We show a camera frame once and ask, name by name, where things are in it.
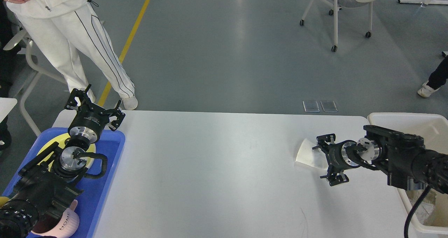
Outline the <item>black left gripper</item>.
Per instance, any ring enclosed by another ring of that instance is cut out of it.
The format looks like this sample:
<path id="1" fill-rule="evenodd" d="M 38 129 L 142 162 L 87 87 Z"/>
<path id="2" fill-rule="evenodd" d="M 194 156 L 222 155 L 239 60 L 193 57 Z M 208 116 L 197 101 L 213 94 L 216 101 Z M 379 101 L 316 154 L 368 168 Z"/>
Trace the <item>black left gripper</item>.
<path id="1" fill-rule="evenodd" d="M 87 94 L 90 88 L 91 84 L 88 84 L 84 90 L 73 89 L 64 109 L 77 111 L 68 128 L 69 136 L 79 135 L 90 142 L 98 142 L 105 126 L 111 131 L 116 131 L 120 127 L 125 118 L 125 113 L 120 108 L 122 99 L 117 102 L 114 108 L 105 110 L 104 115 L 91 111 L 92 102 Z"/>

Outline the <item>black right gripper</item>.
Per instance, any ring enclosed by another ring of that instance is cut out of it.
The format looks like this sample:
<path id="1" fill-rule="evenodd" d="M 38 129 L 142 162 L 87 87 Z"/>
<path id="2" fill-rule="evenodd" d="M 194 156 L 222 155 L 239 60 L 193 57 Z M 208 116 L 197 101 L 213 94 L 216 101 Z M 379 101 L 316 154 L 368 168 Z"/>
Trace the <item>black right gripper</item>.
<path id="1" fill-rule="evenodd" d="M 328 162 L 327 174 L 320 176 L 320 179 L 329 182 L 330 187 L 348 183 L 349 178 L 344 171 L 360 167 L 348 157 L 346 152 L 346 148 L 355 145 L 356 142 L 346 140 L 335 143 L 336 135 L 334 133 L 317 136 L 316 139 L 317 144 L 312 147 L 312 150 L 320 150 L 326 154 Z"/>

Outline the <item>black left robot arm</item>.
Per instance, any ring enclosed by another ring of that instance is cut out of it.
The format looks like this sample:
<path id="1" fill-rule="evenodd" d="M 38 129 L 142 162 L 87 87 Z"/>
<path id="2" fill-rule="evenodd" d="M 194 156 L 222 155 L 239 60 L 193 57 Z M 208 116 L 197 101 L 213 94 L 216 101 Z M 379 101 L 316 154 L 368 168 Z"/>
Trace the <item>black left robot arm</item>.
<path id="1" fill-rule="evenodd" d="M 106 126 L 116 131 L 125 118 L 120 109 L 96 105 L 85 90 L 73 89 L 66 110 L 76 115 L 68 127 L 64 147 L 51 143 L 19 171 L 11 198 L 1 207 L 1 237 L 25 238 L 48 217 L 63 218 L 63 212 L 83 193 L 81 179 L 100 179 L 107 172 L 108 158 L 90 152 Z"/>

